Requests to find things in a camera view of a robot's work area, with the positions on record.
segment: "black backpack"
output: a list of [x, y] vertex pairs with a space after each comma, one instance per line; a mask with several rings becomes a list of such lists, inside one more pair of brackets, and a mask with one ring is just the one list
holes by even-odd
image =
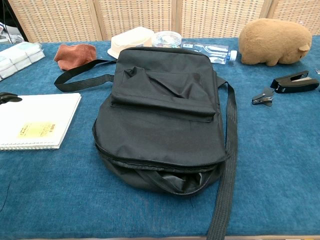
[[121, 51], [114, 76], [65, 83], [100, 63], [113, 62], [94, 60], [54, 84], [73, 92], [113, 82], [92, 128], [106, 167], [134, 187], [181, 196], [198, 194], [221, 177], [207, 239], [224, 239], [238, 149], [234, 89], [227, 85], [225, 142], [218, 96], [225, 81], [207, 56], [132, 47]]

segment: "yellow label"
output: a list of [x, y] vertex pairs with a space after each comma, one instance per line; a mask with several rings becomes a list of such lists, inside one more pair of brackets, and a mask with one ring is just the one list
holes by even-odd
[[21, 128], [18, 138], [48, 137], [55, 131], [56, 124], [52, 122], [28, 122]]

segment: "woven panel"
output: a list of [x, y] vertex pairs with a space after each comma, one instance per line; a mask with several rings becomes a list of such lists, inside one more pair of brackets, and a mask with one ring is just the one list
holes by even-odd
[[10, 0], [29, 42], [101, 40], [92, 0]]
[[320, 35], [320, 0], [279, 0], [272, 18], [302, 24]]
[[183, 0], [184, 38], [238, 37], [242, 28], [259, 18], [264, 0]]
[[97, 0], [102, 37], [112, 36], [142, 26], [154, 32], [171, 29], [171, 0]]

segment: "brown towel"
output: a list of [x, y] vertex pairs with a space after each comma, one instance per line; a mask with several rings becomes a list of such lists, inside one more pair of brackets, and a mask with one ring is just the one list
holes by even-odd
[[54, 60], [58, 62], [61, 70], [70, 70], [97, 58], [96, 47], [89, 44], [67, 46], [61, 44], [55, 54]]

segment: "water bottle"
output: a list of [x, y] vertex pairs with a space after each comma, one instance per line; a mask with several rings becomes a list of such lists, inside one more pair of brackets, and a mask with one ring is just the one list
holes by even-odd
[[226, 64], [235, 61], [237, 58], [236, 50], [229, 50], [225, 45], [201, 44], [186, 42], [183, 48], [207, 55], [214, 64]]

